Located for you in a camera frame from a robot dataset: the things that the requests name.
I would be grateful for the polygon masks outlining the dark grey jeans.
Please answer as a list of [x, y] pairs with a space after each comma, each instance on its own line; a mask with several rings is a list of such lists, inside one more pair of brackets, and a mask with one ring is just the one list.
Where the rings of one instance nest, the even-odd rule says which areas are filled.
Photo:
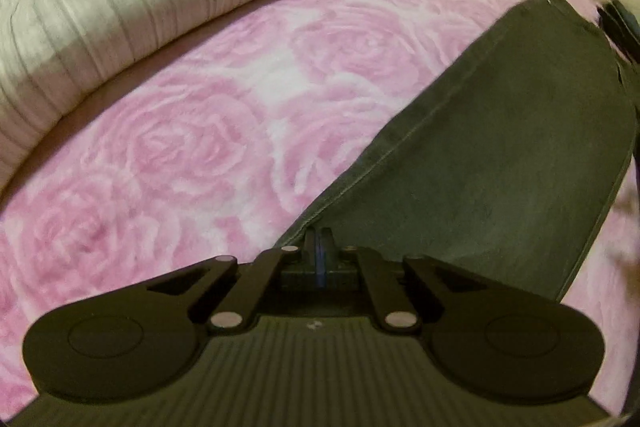
[[500, 17], [281, 235], [328, 228], [561, 300], [639, 134], [639, 69], [566, 0]]

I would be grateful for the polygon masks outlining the pink rose bedspread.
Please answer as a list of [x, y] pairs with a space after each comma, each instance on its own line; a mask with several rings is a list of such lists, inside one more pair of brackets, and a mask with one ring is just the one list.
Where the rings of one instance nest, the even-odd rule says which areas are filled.
[[[620, 425], [634, 360], [613, 347], [639, 315], [604, 247], [637, 224], [634, 155], [561, 300], [378, 251], [418, 312], [388, 333], [366, 299], [318, 284], [310, 227], [309, 309], [207, 326], [240, 270], [524, 1], [258, 0], [116, 77], [2, 212], [12, 424]], [[600, 28], [599, 2], [566, 1]]]

